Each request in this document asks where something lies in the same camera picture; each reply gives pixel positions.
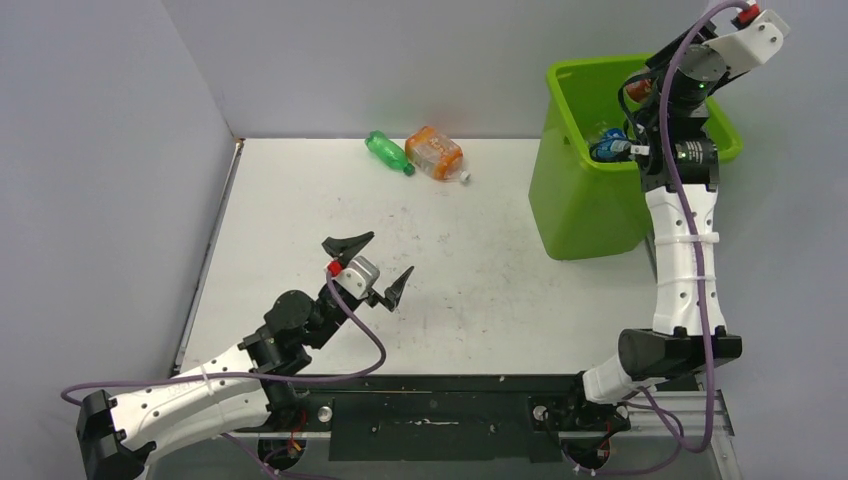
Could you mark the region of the crushed red label bottle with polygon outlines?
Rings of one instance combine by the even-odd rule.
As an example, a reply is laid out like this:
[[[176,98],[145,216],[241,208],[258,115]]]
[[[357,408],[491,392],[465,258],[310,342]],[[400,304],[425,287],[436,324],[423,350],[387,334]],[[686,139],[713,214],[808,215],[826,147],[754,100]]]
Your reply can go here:
[[[653,93],[654,80],[645,78],[625,86],[625,93],[635,103],[642,103]]]

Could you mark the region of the green soda bottle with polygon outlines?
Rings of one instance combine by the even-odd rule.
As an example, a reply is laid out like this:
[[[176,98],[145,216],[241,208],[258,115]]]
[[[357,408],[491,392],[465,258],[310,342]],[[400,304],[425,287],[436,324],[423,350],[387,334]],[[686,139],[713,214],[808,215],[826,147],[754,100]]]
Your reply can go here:
[[[405,151],[382,131],[371,131],[364,143],[366,148],[391,170],[406,176],[415,174],[415,167],[408,160]]]

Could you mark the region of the pepsi bottle blue cap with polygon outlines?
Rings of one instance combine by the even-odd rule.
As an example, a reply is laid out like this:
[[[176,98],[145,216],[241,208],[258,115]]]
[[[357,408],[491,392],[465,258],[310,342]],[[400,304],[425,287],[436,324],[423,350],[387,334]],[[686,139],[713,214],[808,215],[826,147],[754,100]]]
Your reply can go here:
[[[600,163],[626,162],[630,160],[632,145],[633,141],[621,128],[610,128],[589,147],[589,155]]]

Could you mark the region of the large orange tea bottle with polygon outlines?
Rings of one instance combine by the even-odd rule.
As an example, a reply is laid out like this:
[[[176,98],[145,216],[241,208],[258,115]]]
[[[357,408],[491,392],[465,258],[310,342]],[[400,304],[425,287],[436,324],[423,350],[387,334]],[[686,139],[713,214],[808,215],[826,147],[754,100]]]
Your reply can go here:
[[[424,126],[413,133],[406,139],[404,150],[407,158],[434,180],[470,181],[463,150],[434,127]]]

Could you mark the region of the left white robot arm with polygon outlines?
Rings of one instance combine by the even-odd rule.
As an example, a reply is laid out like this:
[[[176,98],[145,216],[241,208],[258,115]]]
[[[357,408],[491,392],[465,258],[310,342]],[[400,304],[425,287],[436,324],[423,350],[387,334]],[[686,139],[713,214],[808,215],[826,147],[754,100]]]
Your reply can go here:
[[[136,479],[160,458],[214,436],[269,426],[276,431],[302,419],[297,387],[362,378],[379,369],[387,350],[355,314],[361,305],[394,311],[413,270],[407,268],[383,292],[374,288],[379,268],[362,256],[371,232],[326,238],[330,261],[317,296],[283,292],[262,324],[240,342],[175,377],[151,382],[82,385],[76,437],[89,479]],[[312,358],[352,321],[380,354],[371,366],[328,377],[302,375]]]

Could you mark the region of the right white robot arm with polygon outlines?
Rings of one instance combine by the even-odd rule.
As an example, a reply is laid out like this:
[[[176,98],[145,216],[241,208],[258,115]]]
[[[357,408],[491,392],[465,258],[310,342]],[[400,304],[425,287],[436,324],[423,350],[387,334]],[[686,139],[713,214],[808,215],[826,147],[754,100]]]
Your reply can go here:
[[[651,56],[619,89],[632,129],[617,158],[638,168],[653,225],[656,305],[649,329],[625,329],[616,354],[582,373],[565,402],[569,421],[590,428],[614,404],[666,380],[701,373],[715,392],[715,370],[737,359],[742,340],[728,333],[716,289],[714,229],[719,152],[705,125],[709,97],[743,75],[705,18]]]

